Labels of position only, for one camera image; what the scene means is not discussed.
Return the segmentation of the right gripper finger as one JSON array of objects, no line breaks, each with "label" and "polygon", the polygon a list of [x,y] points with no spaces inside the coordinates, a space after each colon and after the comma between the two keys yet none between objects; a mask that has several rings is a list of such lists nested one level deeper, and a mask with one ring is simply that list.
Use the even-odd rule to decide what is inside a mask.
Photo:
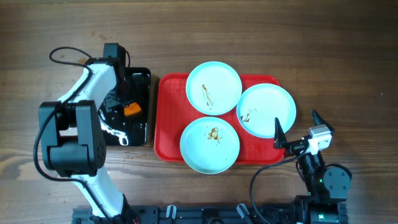
[{"label": "right gripper finger", "polygon": [[280,125],[278,117],[275,118],[274,148],[286,148],[287,139]]},{"label": "right gripper finger", "polygon": [[318,113],[315,109],[312,109],[312,119],[314,122],[315,126],[319,126],[319,125],[325,125],[331,133],[335,132],[335,129],[332,125],[330,125],[328,122],[326,122]]}]

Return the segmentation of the orange sponge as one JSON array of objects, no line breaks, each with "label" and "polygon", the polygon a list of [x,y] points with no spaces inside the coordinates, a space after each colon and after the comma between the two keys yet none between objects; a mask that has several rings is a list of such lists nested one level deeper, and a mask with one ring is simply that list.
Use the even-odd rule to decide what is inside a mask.
[{"label": "orange sponge", "polygon": [[142,108],[138,103],[134,102],[124,107],[124,115],[126,117],[135,116],[142,112]]}]

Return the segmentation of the light blue plate bottom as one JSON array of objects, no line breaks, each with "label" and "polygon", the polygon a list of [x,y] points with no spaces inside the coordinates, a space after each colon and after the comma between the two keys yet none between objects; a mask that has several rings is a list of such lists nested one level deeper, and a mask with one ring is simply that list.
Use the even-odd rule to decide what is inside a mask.
[{"label": "light blue plate bottom", "polygon": [[202,174],[219,174],[237,160],[240,140],[235,129],[221,118],[206,116],[192,121],[180,138],[185,163]]}]

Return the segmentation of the light blue plate top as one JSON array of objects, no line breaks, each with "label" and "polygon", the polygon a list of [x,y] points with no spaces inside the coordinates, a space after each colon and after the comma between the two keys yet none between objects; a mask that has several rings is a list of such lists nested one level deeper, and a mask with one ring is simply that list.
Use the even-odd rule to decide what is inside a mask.
[{"label": "light blue plate top", "polygon": [[188,75],[186,95],[199,112],[218,116],[231,111],[241,98],[243,84],[237,71],[226,63],[210,61]]}]

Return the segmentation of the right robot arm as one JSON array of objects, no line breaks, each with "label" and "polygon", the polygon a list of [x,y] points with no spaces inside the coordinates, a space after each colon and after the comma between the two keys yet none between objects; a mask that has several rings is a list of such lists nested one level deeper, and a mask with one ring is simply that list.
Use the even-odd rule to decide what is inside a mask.
[{"label": "right robot arm", "polygon": [[330,147],[335,129],[315,110],[314,126],[296,141],[288,141],[278,118],[275,119],[274,148],[294,157],[296,169],[307,188],[284,207],[282,223],[347,223],[345,202],[353,175],[341,164],[326,164],[321,151]]}]

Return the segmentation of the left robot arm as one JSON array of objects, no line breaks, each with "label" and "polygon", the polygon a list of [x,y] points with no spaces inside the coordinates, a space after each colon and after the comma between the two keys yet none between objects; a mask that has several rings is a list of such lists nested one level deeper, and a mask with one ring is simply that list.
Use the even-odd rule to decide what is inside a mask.
[{"label": "left robot arm", "polygon": [[57,101],[39,106],[39,131],[33,147],[39,174],[72,182],[91,205],[95,223],[138,223],[126,197],[104,166],[106,143],[98,109],[124,80],[129,56],[117,43],[104,45],[100,58],[88,57],[82,76]]}]

